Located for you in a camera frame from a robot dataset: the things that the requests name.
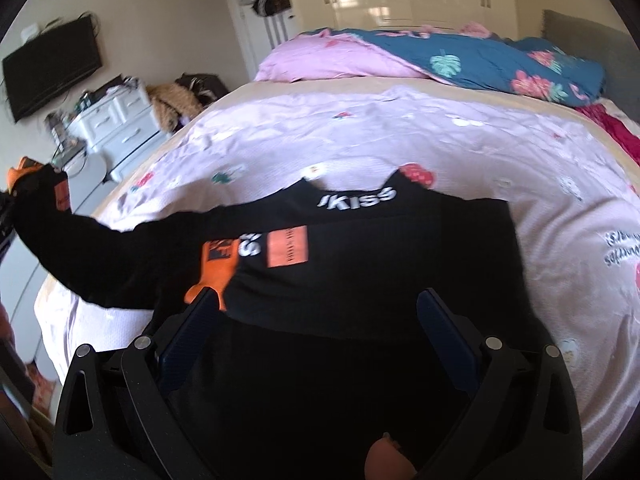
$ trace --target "dresser drawer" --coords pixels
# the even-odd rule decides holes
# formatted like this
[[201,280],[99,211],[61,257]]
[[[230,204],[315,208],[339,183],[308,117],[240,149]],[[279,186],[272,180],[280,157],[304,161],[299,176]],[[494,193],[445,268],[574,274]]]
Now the dresser drawer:
[[131,153],[123,160],[118,167],[111,171],[111,178],[116,182],[122,182],[131,176],[140,165],[142,165],[154,152],[167,142],[171,136],[164,132],[159,132],[151,137],[147,142],[140,146],[135,152]]
[[140,90],[124,92],[123,94],[118,95],[114,101],[116,101],[117,106],[120,108],[120,113],[126,121],[134,118],[136,115],[151,106],[151,102],[146,96],[146,92]]
[[122,119],[113,103],[107,103],[92,110],[82,119],[87,139],[90,144],[96,145],[106,138],[122,124]]
[[107,160],[109,168],[115,168],[137,147],[158,133],[158,124],[151,112],[142,114],[140,118],[127,122],[127,125],[109,138],[100,152]]

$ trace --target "blue floral blanket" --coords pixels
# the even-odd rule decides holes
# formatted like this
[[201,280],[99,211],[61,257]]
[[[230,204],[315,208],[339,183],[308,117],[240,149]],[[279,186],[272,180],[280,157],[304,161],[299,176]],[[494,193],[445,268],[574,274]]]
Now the blue floral blanket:
[[327,32],[332,36],[352,34],[439,81],[462,88],[496,90],[578,107],[594,102],[604,84],[605,72],[599,63],[568,56],[542,38],[507,43],[412,31],[345,28]]

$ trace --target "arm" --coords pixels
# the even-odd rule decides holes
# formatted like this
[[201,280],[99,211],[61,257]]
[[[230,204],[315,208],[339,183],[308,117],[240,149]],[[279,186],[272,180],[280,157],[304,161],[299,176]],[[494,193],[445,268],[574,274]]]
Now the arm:
[[152,235],[154,222],[121,233],[73,215],[60,207],[60,194],[56,196],[54,188],[61,180],[64,174],[44,166],[11,186],[13,224],[22,241],[83,300],[105,308],[153,309],[164,265]]

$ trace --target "hand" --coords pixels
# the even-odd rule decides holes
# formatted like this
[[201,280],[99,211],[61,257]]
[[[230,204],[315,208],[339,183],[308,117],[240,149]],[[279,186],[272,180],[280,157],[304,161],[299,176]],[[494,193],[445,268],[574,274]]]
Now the hand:
[[364,463],[366,480],[411,480],[417,473],[414,465],[400,451],[388,433],[369,448]]

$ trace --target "drawer handle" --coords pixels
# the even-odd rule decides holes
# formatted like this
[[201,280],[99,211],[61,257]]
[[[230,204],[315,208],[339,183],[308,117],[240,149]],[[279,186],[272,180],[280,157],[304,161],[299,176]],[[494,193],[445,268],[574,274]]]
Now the drawer handle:
[[122,139],[122,143],[124,144],[125,142],[129,142],[131,139],[133,139],[133,137],[135,137],[141,131],[142,131],[142,128],[136,128],[136,131],[133,132],[133,134],[131,134],[129,137],[125,137],[124,139]]
[[96,123],[95,127],[96,128],[100,128],[100,126],[103,126],[104,124],[108,123],[109,121],[111,121],[111,117],[105,117],[99,123]]

